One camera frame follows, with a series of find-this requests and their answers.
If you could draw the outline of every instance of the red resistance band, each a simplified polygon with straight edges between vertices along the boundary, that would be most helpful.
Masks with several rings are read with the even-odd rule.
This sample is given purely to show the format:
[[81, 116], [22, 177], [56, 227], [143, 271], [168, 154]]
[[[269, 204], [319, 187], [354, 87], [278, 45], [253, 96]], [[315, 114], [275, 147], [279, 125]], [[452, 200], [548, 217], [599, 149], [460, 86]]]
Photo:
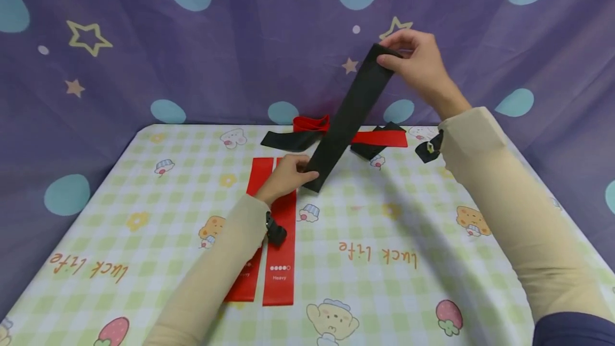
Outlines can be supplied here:
[[287, 236], [279, 248], [271, 244], [267, 247], [263, 306], [292, 306], [295, 301], [296, 205], [297, 195], [293, 191], [271, 206], [271, 216], [286, 229]]
[[[248, 181], [246, 193], [254, 196], [258, 189], [265, 183], [273, 171], [273, 158], [254, 158], [252, 159], [252, 171]], [[258, 269], [261, 264], [263, 248], [260, 247], [254, 257], [243, 266], [234, 285], [229, 293], [226, 294], [224, 302], [254, 302], [256, 294], [256, 282], [258, 281]]]
[[[321, 119], [296, 116], [293, 119], [293, 132], [299, 131], [328, 131], [329, 115]], [[357, 132], [352, 143], [381, 145], [387, 147], [408, 147], [405, 131], [360, 131]]]

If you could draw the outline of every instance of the navy blue sleeve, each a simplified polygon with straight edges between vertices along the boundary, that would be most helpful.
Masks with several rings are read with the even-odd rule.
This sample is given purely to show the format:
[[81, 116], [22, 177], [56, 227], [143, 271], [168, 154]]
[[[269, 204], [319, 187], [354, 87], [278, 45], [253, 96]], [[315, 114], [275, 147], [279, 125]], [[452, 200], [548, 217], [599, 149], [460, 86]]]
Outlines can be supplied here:
[[533, 346], [615, 346], [615, 323], [584, 313], [555, 313], [539, 319]]

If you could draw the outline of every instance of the arm sleeve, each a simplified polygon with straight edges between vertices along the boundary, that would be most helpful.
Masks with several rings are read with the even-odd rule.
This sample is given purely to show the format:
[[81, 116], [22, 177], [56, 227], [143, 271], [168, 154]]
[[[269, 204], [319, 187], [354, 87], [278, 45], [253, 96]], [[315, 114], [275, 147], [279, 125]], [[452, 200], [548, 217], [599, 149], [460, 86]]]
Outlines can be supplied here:
[[268, 207], [244, 195], [209, 252], [195, 262], [167, 301], [145, 346], [198, 346], [243, 266], [262, 245]]
[[584, 313], [556, 313], [540, 319], [533, 346], [613, 346], [615, 324]]
[[570, 226], [507, 149], [493, 115], [473, 108], [440, 128], [446, 168], [470, 193], [517, 273], [534, 322], [562, 311], [612, 321]]

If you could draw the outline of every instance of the star print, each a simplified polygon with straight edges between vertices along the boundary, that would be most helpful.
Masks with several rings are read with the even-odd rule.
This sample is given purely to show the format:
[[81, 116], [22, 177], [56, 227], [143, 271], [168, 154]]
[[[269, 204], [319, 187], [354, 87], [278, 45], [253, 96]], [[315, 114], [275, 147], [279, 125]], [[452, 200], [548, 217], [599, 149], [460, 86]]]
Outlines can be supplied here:
[[346, 63], [342, 64], [342, 67], [346, 69], [346, 74], [350, 74], [351, 72], [357, 71], [357, 63], [358, 61], [353, 62], [350, 58], [346, 60]]
[[68, 84], [68, 90], [66, 90], [67, 94], [75, 94], [77, 98], [81, 98], [81, 92], [85, 91], [84, 87], [81, 87], [81, 84], [78, 83], [78, 79], [69, 82], [68, 80], [64, 80], [66, 84]]
[[[67, 20], [66, 23], [70, 27], [70, 31], [73, 32], [73, 37], [70, 38], [70, 42], [68, 42], [69, 46], [84, 47], [90, 54], [92, 54], [94, 58], [98, 56], [98, 50], [101, 47], [113, 47], [112, 43], [109, 43], [109, 41], [103, 38], [103, 36], [100, 34], [100, 26], [98, 25], [98, 23], [93, 23], [93, 25], [87, 25], [87, 26], [78, 25], [77, 23], [71, 22], [70, 20]], [[77, 42], [77, 40], [80, 38], [80, 34], [78, 33], [79, 30], [81, 31], [94, 30], [94, 36], [96, 36], [96, 39], [100, 40], [100, 42], [94, 43], [93, 48], [88, 46], [88, 44], [84, 42]]]
[[395, 27], [397, 27], [398, 30], [409, 29], [412, 27], [413, 24], [413, 22], [401, 23], [399, 19], [397, 19], [397, 17], [393, 17], [393, 22], [391, 22], [391, 28], [389, 28], [389, 30], [384, 34], [380, 35], [380, 40], [384, 40], [384, 38], [391, 35], [395, 30]]

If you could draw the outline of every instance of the hand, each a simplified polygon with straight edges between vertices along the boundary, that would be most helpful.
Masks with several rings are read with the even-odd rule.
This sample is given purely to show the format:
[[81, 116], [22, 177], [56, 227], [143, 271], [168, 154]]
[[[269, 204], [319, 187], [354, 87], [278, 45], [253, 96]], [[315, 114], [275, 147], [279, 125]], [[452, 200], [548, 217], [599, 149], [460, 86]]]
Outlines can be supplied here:
[[307, 155], [285, 155], [256, 193], [255, 198], [271, 207], [271, 204], [280, 196], [287, 195], [309, 181], [315, 180], [318, 172], [302, 172], [308, 162], [309, 156]]
[[472, 108], [446, 72], [433, 34], [399, 30], [386, 37], [380, 45], [398, 50], [404, 58], [380, 55], [377, 62], [401, 75], [410, 87], [416, 88], [421, 98], [436, 110], [442, 120]]

